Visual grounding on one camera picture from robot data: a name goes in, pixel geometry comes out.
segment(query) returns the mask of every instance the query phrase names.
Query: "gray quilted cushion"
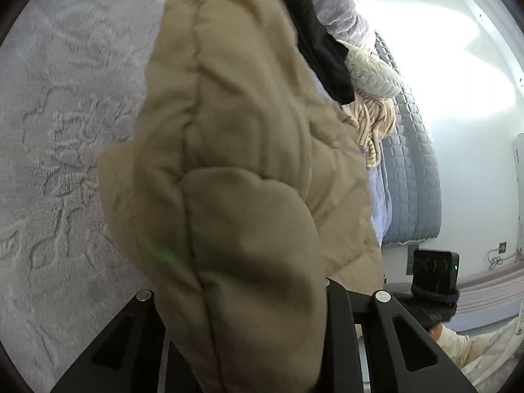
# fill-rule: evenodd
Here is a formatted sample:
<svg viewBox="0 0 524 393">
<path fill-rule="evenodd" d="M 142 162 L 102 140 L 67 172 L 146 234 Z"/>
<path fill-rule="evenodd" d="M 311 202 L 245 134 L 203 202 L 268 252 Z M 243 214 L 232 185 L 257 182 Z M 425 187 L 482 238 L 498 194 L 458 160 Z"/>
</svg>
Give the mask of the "gray quilted cushion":
<svg viewBox="0 0 524 393">
<path fill-rule="evenodd" d="M 400 73 L 381 35 L 375 49 Z M 428 127 L 408 86 L 395 98 L 397 124 L 382 143 L 391 194 L 392 218 L 383 245 L 420 242 L 440 232 L 442 203 L 439 169 Z"/>
</svg>

